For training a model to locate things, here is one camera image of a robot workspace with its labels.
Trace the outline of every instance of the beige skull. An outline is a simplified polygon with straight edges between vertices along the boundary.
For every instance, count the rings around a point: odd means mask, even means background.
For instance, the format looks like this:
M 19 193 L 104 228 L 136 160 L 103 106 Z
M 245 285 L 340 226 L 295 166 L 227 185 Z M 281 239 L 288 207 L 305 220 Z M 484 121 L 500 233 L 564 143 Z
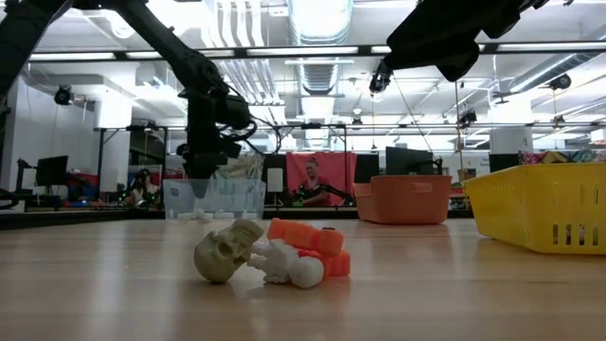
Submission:
M 211 231 L 193 252 L 198 272 L 211 282 L 227 282 L 250 260 L 251 247 L 262 235 L 261 227 L 244 219 L 221 231 Z

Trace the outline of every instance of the yellow plastic crate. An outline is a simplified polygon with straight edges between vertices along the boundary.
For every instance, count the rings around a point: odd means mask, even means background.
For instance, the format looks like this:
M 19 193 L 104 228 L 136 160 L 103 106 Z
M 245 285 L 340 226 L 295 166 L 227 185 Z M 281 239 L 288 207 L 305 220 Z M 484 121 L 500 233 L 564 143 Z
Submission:
M 465 187 L 485 236 L 544 253 L 606 255 L 606 163 L 519 166 Z

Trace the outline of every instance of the desk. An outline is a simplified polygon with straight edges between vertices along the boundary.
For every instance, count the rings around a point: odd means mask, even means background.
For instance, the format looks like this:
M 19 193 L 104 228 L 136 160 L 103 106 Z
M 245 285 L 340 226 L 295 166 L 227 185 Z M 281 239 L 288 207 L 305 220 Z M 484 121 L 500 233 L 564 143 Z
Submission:
M 481 238 L 472 220 L 346 235 L 350 278 L 309 291 L 196 273 L 225 223 L 122 221 L 0 231 L 0 331 L 16 340 L 604 340 L 604 258 Z

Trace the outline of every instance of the orange basket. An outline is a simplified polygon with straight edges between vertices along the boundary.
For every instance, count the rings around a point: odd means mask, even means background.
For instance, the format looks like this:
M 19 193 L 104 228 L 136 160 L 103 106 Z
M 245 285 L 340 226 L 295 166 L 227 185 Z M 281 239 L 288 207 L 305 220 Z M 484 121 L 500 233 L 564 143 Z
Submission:
M 451 176 L 380 175 L 354 184 L 360 219 L 378 224 L 440 224 L 448 217 Z

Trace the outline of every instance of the basket handle hole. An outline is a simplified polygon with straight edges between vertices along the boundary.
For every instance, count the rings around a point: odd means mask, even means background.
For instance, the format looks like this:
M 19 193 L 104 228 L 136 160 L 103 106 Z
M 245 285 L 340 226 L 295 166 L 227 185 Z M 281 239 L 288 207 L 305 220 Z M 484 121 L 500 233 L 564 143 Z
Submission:
M 557 224 L 553 224 L 553 244 L 557 245 L 558 243 L 559 243 L 558 225 Z
M 585 225 L 584 224 L 579 225 L 579 245 L 580 246 L 585 245 Z
M 566 245 L 570 245 L 572 243 L 572 225 L 568 224 L 566 226 Z
M 579 203 L 585 205 L 585 185 L 580 185 L 579 188 Z
M 599 245 L 598 237 L 599 237 L 599 235 L 597 234 L 597 226 L 594 226 L 594 246 Z

